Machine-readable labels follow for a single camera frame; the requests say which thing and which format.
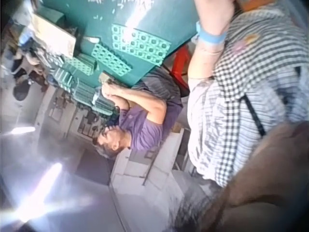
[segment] person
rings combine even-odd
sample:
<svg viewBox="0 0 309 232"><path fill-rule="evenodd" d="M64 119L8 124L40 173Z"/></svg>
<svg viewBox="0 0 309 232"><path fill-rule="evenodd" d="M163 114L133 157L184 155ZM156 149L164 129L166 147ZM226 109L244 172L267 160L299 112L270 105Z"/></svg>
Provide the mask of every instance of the person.
<svg viewBox="0 0 309 232"><path fill-rule="evenodd" d="M309 122L281 123L216 197L185 195L166 232L308 231L308 153Z"/></svg>
<svg viewBox="0 0 309 232"><path fill-rule="evenodd" d="M32 79L35 79L36 74L42 74L39 63L39 60L31 51L25 52L18 48L14 54L11 72L15 80L13 96L17 101L23 101L27 97L33 82Z"/></svg>
<svg viewBox="0 0 309 232"><path fill-rule="evenodd" d="M308 119L307 37L282 1L252 1L260 5L242 12L241 1L195 0L188 153L197 172L221 187L274 126Z"/></svg>
<svg viewBox="0 0 309 232"><path fill-rule="evenodd" d="M178 87L161 68L151 70L133 88L106 82L102 94L120 108L119 125L106 127L93 140L110 157L124 148L148 150L159 146L183 108Z"/></svg>

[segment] bracelet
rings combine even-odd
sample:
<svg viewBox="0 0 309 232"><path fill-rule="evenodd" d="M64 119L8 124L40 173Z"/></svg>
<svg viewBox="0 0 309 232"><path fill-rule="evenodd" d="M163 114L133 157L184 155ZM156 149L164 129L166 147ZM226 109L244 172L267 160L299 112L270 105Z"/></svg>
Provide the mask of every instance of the bracelet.
<svg viewBox="0 0 309 232"><path fill-rule="evenodd" d="M216 55L221 54L223 52L223 50L221 50L219 52L208 52L208 51L204 50L203 52L205 52L207 55L216 56Z"/></svg>
<svg viewBox="0 0 309 232"><path fill-rule="evenodd" d="M204 29L201 27L200 23L197 22L197 33L198 36L205 42L211 43L211 44L220 44L224 42L227 32L224 32L221 35L212 35L208 32L204 31Z"/></svg>

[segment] red object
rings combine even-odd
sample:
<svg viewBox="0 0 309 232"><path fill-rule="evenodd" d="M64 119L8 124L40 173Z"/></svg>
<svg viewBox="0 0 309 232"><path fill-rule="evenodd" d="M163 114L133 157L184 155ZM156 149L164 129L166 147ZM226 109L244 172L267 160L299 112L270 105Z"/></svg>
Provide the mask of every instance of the red object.
<svg viewBox="0 0 309 232"><path fill-rule="evenodd" d="M177 52L173 63L171 73L177 79L177 82L188 89L188 84L183 80L183 68L190 60L190 54L187 45L182 46Z"/></svg>

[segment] backpack strap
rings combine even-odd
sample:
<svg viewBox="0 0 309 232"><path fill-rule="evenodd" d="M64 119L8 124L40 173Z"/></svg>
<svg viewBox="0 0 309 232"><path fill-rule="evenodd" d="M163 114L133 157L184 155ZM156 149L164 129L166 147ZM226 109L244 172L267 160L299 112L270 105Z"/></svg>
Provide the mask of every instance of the backpack strap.
<svg viewBox="0 0 309 232"><path fill-rule="evenodd" d="M266 135L266 132L265 132L264 127L261 123L261 120L257 116L257 114L256 114L256 112L255 112L255 110L254 110L254 108L253 108L253 106L252 106L252 104L251 104L251 102L250 102L250 100L249 100L249 98L247 97L246 94L240 99L240 101L242 101L242 100L245 101L245 103L248 107L248 110L249 110L249 112L252 116L252 119L253 119L253 121L256 125L256 128L259 131L260 136L263 138Z"/></svg>

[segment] man's arm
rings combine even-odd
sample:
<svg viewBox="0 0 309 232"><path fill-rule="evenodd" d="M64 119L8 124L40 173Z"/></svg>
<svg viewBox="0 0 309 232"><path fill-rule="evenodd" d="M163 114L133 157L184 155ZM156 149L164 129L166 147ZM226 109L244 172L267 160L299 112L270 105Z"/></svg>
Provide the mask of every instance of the man's arm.
<svg viewBox="0 0 309 232"><path fill-rule="evenodd" d="M129 110L129 102L126 99L123 99L123 98L115 96L115 95L109 95L109 96L104 96L104 97L113 101L115 103L115 105L119 107L119 109L120 109L119 124L122 124L123 120L126 117L128 110Z"/></svg>
<svg viewBox="0 0 309 232"><path fill-rule="evenodd" d="M202 30L212 36L227 31L234 14L232 0L194 0ZM209 43L198 39L188 68L189 79L204 80L212 76L212 70L224 49L224 42Z"/></svg>
<svg viewBox="0 0 309 232"><path fill-rule="evenodd" d="M148 112L146 118L149 121L160 125L163 124L167 110L167 105L164 100L161 100L150 93L128 88L118 89L115 92L115 95L135 102L144 108Z"/></svg>

